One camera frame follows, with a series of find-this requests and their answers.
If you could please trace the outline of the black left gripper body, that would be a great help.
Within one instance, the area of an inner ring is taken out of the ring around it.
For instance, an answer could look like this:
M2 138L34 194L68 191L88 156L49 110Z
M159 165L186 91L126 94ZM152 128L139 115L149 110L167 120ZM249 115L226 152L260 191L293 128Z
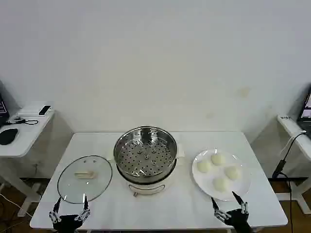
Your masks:
M53 222L53 228L58 233L75 233L82 226L82 219L78 215L60 216Z

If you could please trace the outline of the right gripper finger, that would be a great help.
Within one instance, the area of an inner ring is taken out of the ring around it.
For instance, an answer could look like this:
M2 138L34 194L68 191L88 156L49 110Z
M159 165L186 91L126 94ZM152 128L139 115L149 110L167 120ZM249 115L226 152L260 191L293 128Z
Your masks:
M231 213L235 215L237 214L247 215L248 214L248 202L244 202L242 198L238 194L236 194L234 191L232 191L232 194L234 198L236 199L236 201L238 202L238 204L240 205L240 208L232 210Z
M225 220L227 219L226 212L219 209L218 204L216 203L213 197L211 197L211 201L214 209L214 216L221 222L225 222Z

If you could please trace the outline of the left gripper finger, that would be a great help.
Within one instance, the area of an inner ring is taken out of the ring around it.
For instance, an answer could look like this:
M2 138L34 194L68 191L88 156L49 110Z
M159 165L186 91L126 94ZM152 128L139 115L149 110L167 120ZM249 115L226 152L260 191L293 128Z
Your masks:
M58 201L56 202L56 204L53 207L53 210L49 212L49 217L50 217L52 222L60 222L61 221L59 214L58 214L60 202L61 202L61 198L59 197Z
M84 207L82 212L74 219L75 221L86 221L86 219L90 215L90 208L88 206L88 200L87 196L84 195L84 201L83 201Z

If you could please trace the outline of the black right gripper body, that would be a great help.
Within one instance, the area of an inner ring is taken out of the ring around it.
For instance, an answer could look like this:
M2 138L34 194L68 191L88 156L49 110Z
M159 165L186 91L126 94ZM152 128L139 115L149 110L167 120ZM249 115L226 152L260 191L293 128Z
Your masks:
M249 214L243 212L241 209L235 209L226 212L227 218L225 224L232 226L237 233L251 233L252 229L249 226L247 220Z

